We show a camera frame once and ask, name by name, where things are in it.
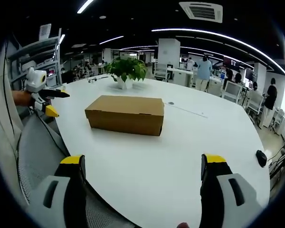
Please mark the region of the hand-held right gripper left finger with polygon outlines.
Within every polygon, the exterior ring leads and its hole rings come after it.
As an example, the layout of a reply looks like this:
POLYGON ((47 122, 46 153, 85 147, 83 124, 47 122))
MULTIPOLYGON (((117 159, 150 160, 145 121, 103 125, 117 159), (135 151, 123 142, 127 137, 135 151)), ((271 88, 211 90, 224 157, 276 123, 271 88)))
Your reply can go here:
POLYGON ((86 227, 85 174, 85 156, 69 156, 32 191, 28 214, 39 228, 86 227))

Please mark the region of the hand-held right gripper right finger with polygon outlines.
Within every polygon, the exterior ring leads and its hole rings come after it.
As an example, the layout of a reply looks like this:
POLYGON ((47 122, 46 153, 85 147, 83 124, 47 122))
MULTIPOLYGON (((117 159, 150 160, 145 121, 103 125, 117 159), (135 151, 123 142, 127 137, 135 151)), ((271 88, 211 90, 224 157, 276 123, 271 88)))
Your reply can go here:
POLYGON ((201 156, 201 228, 245 228, 262 211, 255 189, 218 155, 201 156))

